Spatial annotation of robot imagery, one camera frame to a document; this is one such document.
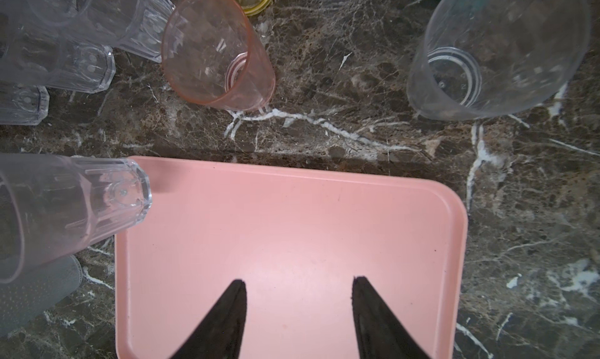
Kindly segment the clear faceted glass four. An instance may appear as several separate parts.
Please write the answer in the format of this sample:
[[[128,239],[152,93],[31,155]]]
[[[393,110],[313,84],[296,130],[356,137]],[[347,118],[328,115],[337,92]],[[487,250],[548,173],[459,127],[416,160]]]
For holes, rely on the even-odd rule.
[[[170,0],[27,0],[49,27],[156,63],[174,11]]]

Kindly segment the clear faceted glass three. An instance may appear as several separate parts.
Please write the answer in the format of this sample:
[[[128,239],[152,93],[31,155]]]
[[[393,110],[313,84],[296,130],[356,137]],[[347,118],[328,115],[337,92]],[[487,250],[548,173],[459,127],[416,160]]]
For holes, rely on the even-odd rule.
[[[1,14],[3,81],[99,93],[117,71],[112,50],[68,38],[23,15]]]

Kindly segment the clear faceted glass two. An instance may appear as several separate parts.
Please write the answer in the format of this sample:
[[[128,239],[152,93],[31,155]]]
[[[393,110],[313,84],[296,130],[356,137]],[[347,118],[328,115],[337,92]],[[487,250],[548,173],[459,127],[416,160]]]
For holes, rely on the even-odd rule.
[[[1,82],[1,124],[40,124],[48,115],[49,94],[44,86]]]

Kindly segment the clear faceted glass five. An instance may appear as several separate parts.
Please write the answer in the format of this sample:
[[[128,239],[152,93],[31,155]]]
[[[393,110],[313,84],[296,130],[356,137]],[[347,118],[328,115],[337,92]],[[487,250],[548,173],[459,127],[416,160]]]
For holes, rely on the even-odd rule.
[[[153,198],[131,159],[1,155],[1,282],[141,223]]]

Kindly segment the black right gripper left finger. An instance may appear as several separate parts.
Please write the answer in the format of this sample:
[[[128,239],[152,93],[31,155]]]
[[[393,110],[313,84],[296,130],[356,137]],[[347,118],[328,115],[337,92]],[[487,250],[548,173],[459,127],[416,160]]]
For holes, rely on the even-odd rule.
[[[246,316],[246,285],[235,279],[171,358],[239,358]]]

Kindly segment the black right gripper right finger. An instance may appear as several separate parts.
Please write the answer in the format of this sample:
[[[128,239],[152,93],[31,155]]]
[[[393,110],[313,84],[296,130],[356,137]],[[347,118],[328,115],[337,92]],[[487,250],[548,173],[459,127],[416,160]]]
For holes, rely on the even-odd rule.
[[[361,359],[429,359],[365,276],[354,278],[352,311]]]

